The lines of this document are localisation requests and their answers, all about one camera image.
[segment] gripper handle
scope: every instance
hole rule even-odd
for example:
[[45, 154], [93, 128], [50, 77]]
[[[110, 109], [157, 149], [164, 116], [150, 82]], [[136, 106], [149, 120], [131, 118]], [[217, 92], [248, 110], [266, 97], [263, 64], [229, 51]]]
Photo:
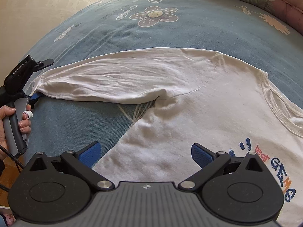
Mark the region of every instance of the gripper handle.
[[3, 119], [6, 142], [10, 153], [16, 158], [24, 154], [27, 150], [27, 134], [21, 133], [19, 129], [19, 122], [22, 120], [22, 115], [23, 112], [26, 111], [27, 104], [27, 98], [20, 98], [6, 104], [9, 107], [16, 108], [16, 112], [13, 115]]

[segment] white bandage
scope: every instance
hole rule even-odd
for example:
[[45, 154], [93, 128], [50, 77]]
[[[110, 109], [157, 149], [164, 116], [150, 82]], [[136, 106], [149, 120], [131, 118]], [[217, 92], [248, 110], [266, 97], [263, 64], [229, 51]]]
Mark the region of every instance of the white bandage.
[[23, 113], [25, 113], [25, 114], [28, 115], [27, 120], [30, 120], [30, 119], [33, 117], [33, 113], [32, 113], [31, 111], [25, 111], [25, 112], [23, 112]]

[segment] metal pivot cap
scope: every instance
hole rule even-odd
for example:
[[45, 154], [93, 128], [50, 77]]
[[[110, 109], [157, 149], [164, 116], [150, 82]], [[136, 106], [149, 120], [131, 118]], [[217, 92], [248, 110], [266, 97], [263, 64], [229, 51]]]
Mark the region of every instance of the metal pivot cap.
[[180, 185], [184, 189], [192, 189], [196, 186], [196, 184], [192, 181], [183, 181]]
[[112, 182], [107, 181], [107, 180], [102, 180], [102, 181], [97, 183], [97, 186], [99, 188], [108, 189], [112, 186]]

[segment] bed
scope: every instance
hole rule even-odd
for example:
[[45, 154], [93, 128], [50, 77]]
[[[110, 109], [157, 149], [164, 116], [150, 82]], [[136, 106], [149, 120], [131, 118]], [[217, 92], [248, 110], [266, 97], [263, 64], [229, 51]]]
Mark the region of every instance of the bed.
[[[28, 53], [36, 60], [54, 59], [46, 71], [142, 48], [220, 51], [268, 72], [276, 87], [303, 108], [301, 7], [302, 0], [101, 0], [54, 28]], [[154, 19], [146, 20], [147, 14]], [[26, 94], [42, 73], [32, 75]], [[102, 157], [152, 106], [40, 98], [25, 160], [36, 151], [58, 156], [92, 141], [101, 143]]]

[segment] ribbed neckline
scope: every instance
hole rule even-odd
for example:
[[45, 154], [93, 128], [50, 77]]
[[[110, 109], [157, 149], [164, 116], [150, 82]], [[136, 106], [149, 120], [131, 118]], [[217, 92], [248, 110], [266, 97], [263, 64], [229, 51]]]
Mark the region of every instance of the ribbed neckline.
[[303, 137], [303, 128], [297, 126], [289, 120], [288, 117], [280, 110], [278, 107], [272, 92], [279, 96], [285, 105], [297, 116], [303, 118], [303, 110], [297, 105], [292, 103], [278, 88], [268, 79], [268, 73], [262, 71], [262, 89], [266, 99], [267, 104], [271, 108], [275, 116], [280, 120], [280, 122], [293, 134]]

